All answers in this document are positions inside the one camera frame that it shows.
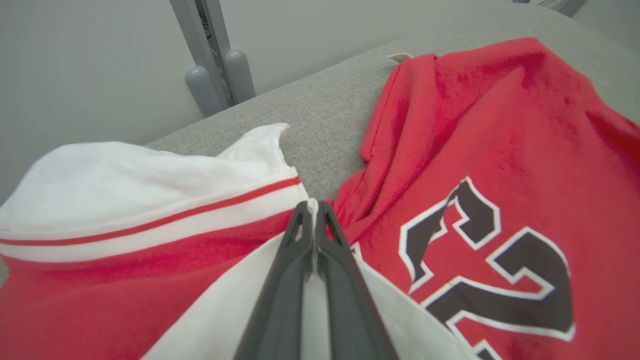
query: red stripe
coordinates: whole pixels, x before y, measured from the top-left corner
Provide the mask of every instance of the red stripe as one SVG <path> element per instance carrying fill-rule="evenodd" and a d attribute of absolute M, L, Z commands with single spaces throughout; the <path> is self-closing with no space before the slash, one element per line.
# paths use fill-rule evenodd
<path fill-rule="evenodd" d="M 271 192 L 275 192 L 284 188 L 288 188 L 290 186 L 296 186 L 300 184 L 300 178 L 298 176 L 292 177 L 291 179 L 286 179 L 279 181 L 277 183 L 273 183 L 271 185 L 263 186 L 262 188 L 250 191 L 248 193 L 238 195 L 236 197 L 232 197 L 230 199 L 222 200 L 219 202 L 214 202 L 213 204 L 203 205 L 197 208 L 189 209 L 183 211 L 182 213 L 177 213 L 166 218 L 162 218 L 159 220 L 155 220 L 149 222 L 147 224 L 138 225 L 134 227 L 130 227 L 128 229 L 122 229 L 118 231 L 112 231 L 110 233 L 97 234 L 91 236 L 83 236 L 81 238 L 71 238 L 71 239 L 59 239 L 59 240 L 9 240 L 9 239 L 0 239 L 0 243 L 7 245 L 23 245 L 23 246 L 64 246 L 64 245 L 75 245 L 82 243 L 91 243 L 94 241 L 101 241 L 111 238 L 119 238 L 121 236 L 131 235 L 135 233 L 140 233 L 142 231 L 146 231 L 149 229 L 153 229 L 158 226 L 169 224 L 170 222 L 178 221 L 186 217 L 190 217 L 193 215 L 205 213 L 208 211 L 225 208 L 227 206 L 236 205 L 241 202 L 249 201 L 255 199 L 257 197 L 266 195 Z"/>

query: striped trim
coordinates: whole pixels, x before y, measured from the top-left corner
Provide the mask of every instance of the striped trim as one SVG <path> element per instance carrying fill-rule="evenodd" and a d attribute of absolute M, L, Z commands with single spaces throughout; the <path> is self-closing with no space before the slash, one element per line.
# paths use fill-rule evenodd
<path fill-rule="evenodd" d="M 118 231 L 112 231 L 110 233 L 104 234 L 96 234 L 91 236 L 83 236 L 80 238 L 71 238 L 71 239 L 57 239 L 57 240 L 9 240 L 0 238 L 0 243 L 5 245 L 20 245 L 20 246 L 66 246 L 66 245 L 76 245 L 82 243 L 91 243 L 95 241 L 107 240 L 111 238 L 119 238 L 122 236 L 132 235 L 136 233 L 140 233 L 142 231 L 147 231 L 149 229 L 153 229 L 155 227 L 159 227 L 162 225 L 169 224 L 174 221 L 181 220 L 186 217 L 190 217 L 193 215 L 197 215 L 200 213 L 205 213 L 208 211 L 212 211 L 215 209 L 225 208 L 227 206 L 239 204 L 241 202 L 249 201 L 251 199 L 255 199 L 256 197 L 263 196 L 265 194 L 287 188 L 289 186 L 295 186 L 300 184 L 300 177 L 294 177 L 291 179 L 286 179 L 279 181 L 277 183 L 269 184 L 267 186 L 263 186 L 262 188 L 256 189 L 254 191 L 244 193 L 242 195 L 232 197 L 230 199 L 225 199 L 222 201 L 214 202 L 213 204 L 207 204 L 203 206 L 199 206 L 197 208 L 189 209 L 183 211 L 181 213 L 177 213 L 165 218 L 161 218 L 159 220 L 155 220 L 149 222 L 147 224 L 142 224 L 134 227 L 130 227 L 128 229 L 122 229 Z"/>
<path fill-rule="evenodd" d="M 48 263 L 106 258 L 250 224 L 289 211 L 304 200 L 308 200 L 308 195 L 296 176 L 119 231 L 60 240 L 3 239 L 0 253 L 10 258 Z"/>

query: red jersey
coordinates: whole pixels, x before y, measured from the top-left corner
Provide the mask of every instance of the red jersey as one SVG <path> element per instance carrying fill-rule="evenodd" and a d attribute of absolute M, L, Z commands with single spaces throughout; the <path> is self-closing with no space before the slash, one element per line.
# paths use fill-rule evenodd
<path fill-rule="evenodd" d="M 483 359 L 636 358 L 640 130 L 526 38 L 393 71 L 344 234 Z"/>

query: white outline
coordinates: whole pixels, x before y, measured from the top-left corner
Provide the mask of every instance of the white outline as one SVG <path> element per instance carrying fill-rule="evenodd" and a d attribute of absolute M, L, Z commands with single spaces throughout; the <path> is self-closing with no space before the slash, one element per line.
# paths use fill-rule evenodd
<path fill-rule="evenodd" d="M 502 360 L 502 357 L 498 355 L 498 353 L 493 349 L 491 344 L 489 344 L 485 339 L 482 339 L 479 343 L 477 343 L 473 347 L 473 349 L 476 352 L 476 355 L 480 354 L 482 350 L 486 350 L 491 355 L 493 360 Z"/>
<path fill-rule="evenodd" d="M 458 202 L 458 196 L 455 196 L 452 200 L 447 202 L 451 197 L 451 194 L 453 194 L 460 187 L 460 185 L 465 181 L 468 183 L 469 188 L 476 195 L 476 197 L 480 199 L 480 201 L 485 203 L 487 206 L 493 209 L 493 231 L 488 233 L 478 243 L 473 242 L 467 236 L 467 234 L 465 234 L 465 232 L 462 231 L 462 229 L 460 229 L 460 226 L 468 222 L 470 219 L 469 219 L 469 216 L 462 210 L 462 207 Z M 421 223 L 427 217 L 430 217 L 433 213 L 441 210 L 443 207 L 449 207 L 452 204 L 455 204 L 456 209 L 458 210 L 458 213 L 462 217 L 460 220 L 453 223 L 453 227 L 455 228 L 456 232 L 460 235 L 460 237 L 462 237 L 466 241 L 466 243 L 469 246 L 471 246 L 472 249 L 474 250 L 480 249 L 482 246 L 487 244 L 489 241 L 491 241 L 494 237 L 496 237 L 502 231 L 502 227 L 500 224 L 500 208 L 498 208 L 494 203 L 489 201 L 486 197 L 484 197 L 484 195 L 482 195 L 478 191 L 478 189 L 474 185 L 473 181 L 471 181 L 471 178 L 469 178 L 469 176 L 465 176 L 465 178 L 462 179 L 462 181 L 460 181 L 460 183 L 449 193 L 446 199 L 431 206 L 430 208 L 423 211 L 422 213 L 419 213 L 416 217 L 413 217 L 411 220 L 407 221 L 400 227 L 400 246 L 399 246 L 398 254 L 400 255 L 400 258 L 403 260 L 404 264 L 409 270 L 409 274 L 411 275 L 412 284 L 411 284 L 411 287 L 409 288 L 409 294 L 413 293 L 415 290 L 417 290 L 422 285 L 424 285 L 427 281 L 429 281 L 429 279 L 433 277 L 433 272 L 431 271 L 431 269 L 429 269 L 429 267 L 427 266 L 427 264 L 425 264 L 423 260 L 420 262 L 420 268 L 422 269 L 422 271 L 424 271 L 424 275 L 421 276 L 419 279 L 415 278 L 415 267 L 411 262 L 411 258 L 409 257 L 409 254 L 407 254 L 406 252 L 407 232 L 412 227 Z M 447 230 L 447 226 L 444 224 L 444 214 L 443 214 L 442 218 L 440 218 L 440 230 L 432 235 L 431 239 L 429 239 L 429 243 L 432 243 L 434 240 L 441 238 L 447 232 L 448 230 Z"/>
<path fill-rule="evenodd" d="M 524 266 L 521 269 L 519 269 L 519 271 L 516 274 L 511 275 L 508 272 L 506 272 L 505 269 L 503 269 L 498 263 L 495 262 L 495 259 L 498 256 L 500 256 L 503 252 L 505 252 L 516 241 L 518 241 L 520 238 L 522 238 L 522 236 L 524 236 L 527 233 L 535 235 L 541 241 L 544 241 L 547 245 L 549 245 L 549 247 L 551 247 L 554 251 L 556 251 L 560 255 L 560 258 L 564 262 L 564 265 L 565 265 L 566 271 L 567 271 L 567 276 L 570 276 L 568 262 L 566 260 L 566 257 L 564 256 L 564 253 L 562 252 L 562 250 L 560 250 L 560 248 L 554 242 L 549 240 L 546 236 L 544 236 L 544 235 L 540 234 L 539 232 L 531 229 L 530 227 L 524 227 L 520 231 L 515 233 L 512 237 L 510 237 L 507 241 L 505 241 L 504 244 L 502 244 L 500 247 L 498 247 L 495 251 L 493 251 L 485 260 L 498 274 L 503 276 L 511 284 L 516 284 L 518 281 L 520 281 L 520 279 L 522 279 L 523 277 L 527 276 L 532 281 L 534 281 L 535 283 L 540 285 L 541 290 L 539 292 L 530 293 L 530 292 L 527 292 L 527 291 L 507 290 L 507 289 L 504 289 L 504 288 L 497 288 L 495 286 L 482 284 L 480 282 L 473 281 L 473 280 L 467 279 L 467 278 L 462 277 L 462 276 L 456 276 L 455 278 L 453 278 L 452 280 L 450 280 L 449 282 L 444 284 L 440 289 L 438 289 L 437 291 L 432 293 L 427 299 L 423 300 L 420 303 L 420 306 L 423 307 L 424 309 L 426 309 L 431 303 L 433 303 L 435 300 L 439 299 L 442 295 L 447 293 L 451 288 L 453 288 L 454 286 L 456 286 L 457 284 L 459 284 L 461 282 L 464 282 L 465 284 L 467 284 L 469 286 L 473 286 L 475 288 L 479 288 L 479 289 L 482 289 L 482 290 L 485 290 L 485 291 L 490 291 L 490 292 L 493 292 L 493 293 L 498 293 L 498 294 L 509 296 L 509 297 L 516 297 L 516 298 L 520 298 L 520 299 L 531 299 L 531 300 L 542 300 L 542 299 L 544 299 L 549 293 L 551 293 L 551 291 L 553 291 L 555 289 L 555 287 L 553 285 L 551 285 L 548 281 L 542 279 L 538 274 L 532 272 L 531 270 L 529 270 L 528 268 L 526 268 Z M 490 326 L 490 327 L 493 327 L 493 328 L 496 328 L 496 329 L 501 329 L 501 330 L 511 331 L 511 332 L 519 332 L 519 333 L 522 333 L 522 334 L 533 334 L 533 335 L 538 335 L 538 336 L 548 336 L 548 337 L 551 337 L 551 338 L 557 338 L 557 339 L 564 340 L 564 341 L 567 341 L 567 342 L 571 341 L 573 339 L 573 337 L 575 336 L 575 321 L 566 332 L 563 332 L 563 331 L 544 328 L 544 327 L 514 325 L 514 324 L 511 324 L 511 323 L 499 322 L 499 321 L 496 321 L 496 320 L 493 320 L 493 319 L 489 319 L 489 318 L 485 318 L 483 316 L 479 316 L 479 315 L 474 314 L 474 313 L 470 313 L 470 312 L 468 312 L 466 310 L 460 310 L 454 316 L 452 316 L 450 319 L 448 319 L 445 323 L 447 324 L 448 328 L 450 328 L 450 330 L 456 335 L 457 338 L 459 338 L 461 341 L 465 342 L 469 346 L 471 346 L 471 344 L 469 344 L 467 339 L 464 337 L 464 335 L 462 335 L 462 333 L 458 330 L 458 328 L 456 326 L 456 324 L 460 320 L 462 320 L 463 318 L 468 318 L 468 319 L 470 319 L 472 321 L 475 321 L 477 323 L 481 323 L 483 325 L 487 325 L 487 326 Z M 493 353 L 495 351 L 493 351 L 492 348 L 490 349 L 490 347 L 491 346 L 488 344 L 488 342 L 485 339 L 482 339 L 479 343 L 474 345 L 472 348 L 474 350 L 476 350 L 477 354 L 482 349 L 487 349 L 487 351 L 489 351 L 492 354 L 492 356 L 494 356 Z"/>
<path fill-rule="evenodd" d="M 353 245 L 351 246 L 351 251 L 353 252 L 354 257 L 360 258 L 360 260 L 364 261 L 364 258 L 362 257 L 362 250 L 360 250 L 360 243 L 353 243 Z"/>
<path fill-rule="evenodd" d="M 429 279 L 433 277 L 433 272 L 429 269 L 429 267 L 427 266 L 427 264 L 424 263 L 424 260 L 423 260 L 420 262 L 420 267 L 424 271 L 424 275 L 420 277 L 420 279 L 415 278 L 415 268 L 413 267 L 413 263 L 411 262 L 411 258 L 409 257 L 409 254 L 407 254 L 406 252 L 406 234 L 412 227 L 421 223 L 424 219 L 433 215 L 433 213 L 441 210 L 444 206 L 448 206 L 447 204 L 448 199 L 449 197 L 447 196 L 446 199 L 431 206 L 430 208 L 423 211 L 422 213 L 419 213 L 416 217 L 407 221 L 400 227 L 400 246 L 398 249 L 398 254 L 400 255 L 400 258 L 404 262 L 404 265 L 406 265 L 406 268 L 407 270 L 409 270 L 409 274 L 411 275 L 412 285 L 411 285 L 411 288 L 409 289 L 409 293 L 412 293 L 417 288 L 422 286 L 425 282 L 429 281 Z M 429 243 L 443 236 L 446 233 L 447 233 L 447 227 L 444 224 L 444 217 L 442 217 L 440 218 L 440 230 L 432 235 L 431 239 L 429 239 Z"/>
<path fill-rule="evenodd" d="M 469 184 L 469 188 L 476 195 L 476 197 L 493 210 L 493 230 L 490 233 L 488 233 L 482 240 L 475 243 L 473 240 L 471 240 L 467 236 L 467 234 L 465 234 L 464 231 L 462 231 L 462 229 L 460 229 L 460 226 L 462 226 L 464 223 L 470 220 L 469 216 L 467 216 L 467 214 L 462 210 L 462 207 L 458 202 L 458 196 L 456 196 L 452 200 L 456 205 L 456 209 L 458 210 L 458 213 L 460 213 L 460 216 L 462 216 L 460 220 L 453 223 L 453 227 L 458 232 L 458 234 L 467 242 L 467 244 L 471 246 L 472 249 L 477 250 L 483 247 L 484 245 L 486 245 L 489 241 L 491 241 L 494 237 L 496 237 L 496 235 L 500 234 L 500 232 L 502 231 L 502 227 L 500 226 L 500 208 L 498 208 L 494 203 L 489 201 L 486 197 L 484 197 L 483 194 L 481 194 L 478 191 L 478 189 L 476 189 L 476 186 L 474 185 L 473 181 L 471 181 L 471 178 L 469 178 L 469 176 L 465 176 L 464 180 L 460 181 L 460 184 L 464 183 L 465 181 Z"/>

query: gray wall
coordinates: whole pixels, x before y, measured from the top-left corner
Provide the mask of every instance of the gray wall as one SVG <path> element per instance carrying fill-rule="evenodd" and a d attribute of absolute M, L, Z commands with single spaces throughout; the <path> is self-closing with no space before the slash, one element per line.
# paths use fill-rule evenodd
<path fill-rule="evenodd" d="M 169 0 L 0 1 L 0 203 L 64 143 L 147 143 L 201 119 Z"/>
<path fill-rule="evenodd" d="M 573 19 L 640 54 L 640 0 L 587 0 Z"/>
<path fill-rule="evenodd" d="M 468 4 L 511 0 L 220 0 L 229 42 L 247 53 L 256 94 L 403 34 L 457 21 Z"/>

